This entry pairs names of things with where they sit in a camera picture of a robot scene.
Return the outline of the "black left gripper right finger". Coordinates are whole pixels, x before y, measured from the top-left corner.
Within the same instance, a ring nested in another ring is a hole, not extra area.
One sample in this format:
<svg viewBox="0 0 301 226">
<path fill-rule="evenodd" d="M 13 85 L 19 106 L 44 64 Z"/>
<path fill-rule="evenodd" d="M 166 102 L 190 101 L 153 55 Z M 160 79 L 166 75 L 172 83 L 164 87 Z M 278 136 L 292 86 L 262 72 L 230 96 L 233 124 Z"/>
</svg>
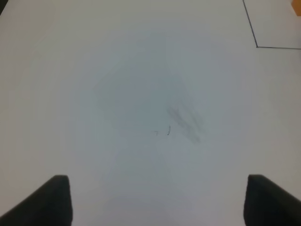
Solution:
<svg viewBox="0 0 301 226">
<path fill-rule="evenodd" d="M 299 226 L 301 201 L 263 175 L 249 175 L 243 211 L 246 226 Z"/>
</svg>

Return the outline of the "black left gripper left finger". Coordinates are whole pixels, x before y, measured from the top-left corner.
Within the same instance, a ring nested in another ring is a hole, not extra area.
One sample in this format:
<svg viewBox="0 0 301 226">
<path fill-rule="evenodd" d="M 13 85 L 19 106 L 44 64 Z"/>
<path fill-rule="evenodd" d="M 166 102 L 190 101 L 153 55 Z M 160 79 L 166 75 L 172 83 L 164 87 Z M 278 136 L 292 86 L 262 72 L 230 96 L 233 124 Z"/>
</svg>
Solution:
<svg viewBox="0 0 301 226">
<path fill-rule="evenodd" d="M 70 226 L 73 221 L 70 181 L 55 175 L 0 217 L 2 226 Z"/>
</svg>

